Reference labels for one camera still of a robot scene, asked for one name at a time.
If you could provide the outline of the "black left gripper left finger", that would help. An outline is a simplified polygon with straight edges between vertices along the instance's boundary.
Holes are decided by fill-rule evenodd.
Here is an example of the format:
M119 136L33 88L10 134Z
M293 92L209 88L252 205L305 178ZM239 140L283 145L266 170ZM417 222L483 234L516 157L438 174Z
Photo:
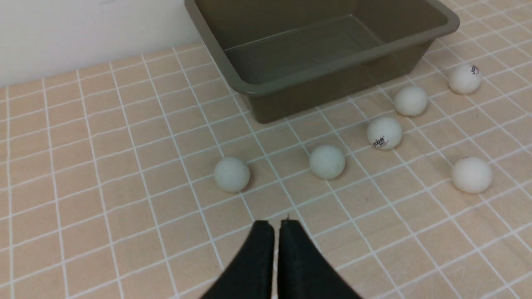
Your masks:
M202 299L269 299L272 295L274 228L256 220L231 263Z

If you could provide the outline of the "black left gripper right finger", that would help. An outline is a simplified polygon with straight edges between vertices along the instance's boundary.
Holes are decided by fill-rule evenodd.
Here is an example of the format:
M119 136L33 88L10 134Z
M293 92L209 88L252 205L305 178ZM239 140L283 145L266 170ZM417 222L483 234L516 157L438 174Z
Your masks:
M301 223L283 219L279 231L280 299L360 299L314 246Z

